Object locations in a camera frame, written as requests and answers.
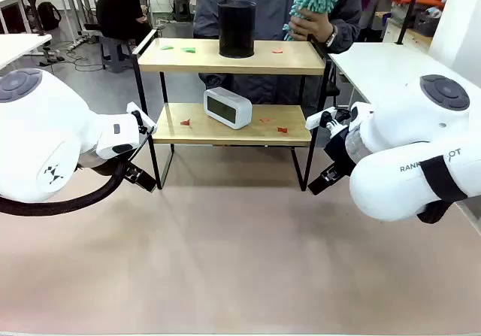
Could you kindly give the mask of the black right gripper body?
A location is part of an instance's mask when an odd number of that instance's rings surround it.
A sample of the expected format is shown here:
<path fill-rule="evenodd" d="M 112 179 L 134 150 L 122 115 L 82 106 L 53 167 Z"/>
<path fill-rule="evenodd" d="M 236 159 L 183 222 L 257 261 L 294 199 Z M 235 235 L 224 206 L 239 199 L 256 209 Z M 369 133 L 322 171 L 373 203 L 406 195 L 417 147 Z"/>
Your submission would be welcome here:
<path fill-rule="evenodd" d="M 324 151 L 333 161 L 334 172 L 339 177 L 349 176 L 355 167 L 354 161 L 346 150 L 346 136 L 348 128 L 343 129 L 334 135 L 326 144 Z"/>

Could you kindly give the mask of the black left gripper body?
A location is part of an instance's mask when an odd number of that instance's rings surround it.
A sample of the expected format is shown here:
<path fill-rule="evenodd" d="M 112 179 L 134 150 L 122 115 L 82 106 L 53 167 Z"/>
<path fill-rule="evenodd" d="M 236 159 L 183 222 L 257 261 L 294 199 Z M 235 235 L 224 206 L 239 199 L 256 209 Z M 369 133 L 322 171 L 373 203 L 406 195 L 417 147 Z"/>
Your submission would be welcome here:
<path fill-rule="evenodd" d="M 124 175 L 126 173 L 129 163 L 128 156 L 116 156 L 112 159 L 106 160 L 101 165 L 95 168 L 95 172 L 100 175 Z"/>

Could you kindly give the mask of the person's left hand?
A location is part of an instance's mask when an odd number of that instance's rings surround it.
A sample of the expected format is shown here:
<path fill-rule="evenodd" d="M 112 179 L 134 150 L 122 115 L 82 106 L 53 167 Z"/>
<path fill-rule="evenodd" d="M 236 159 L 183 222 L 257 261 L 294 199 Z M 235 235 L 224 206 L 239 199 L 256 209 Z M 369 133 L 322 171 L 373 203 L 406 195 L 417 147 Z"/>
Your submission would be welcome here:
<path fill-rule="evenodd" d="M 298 16 L 289 21 L 289 35 L 296 41 L 306 41 L 309 36 L 320 43 L 328 43 L 334 34 L 334 26 L 326 13 L 315 13 L 305 8 L 298 9 Z"/>

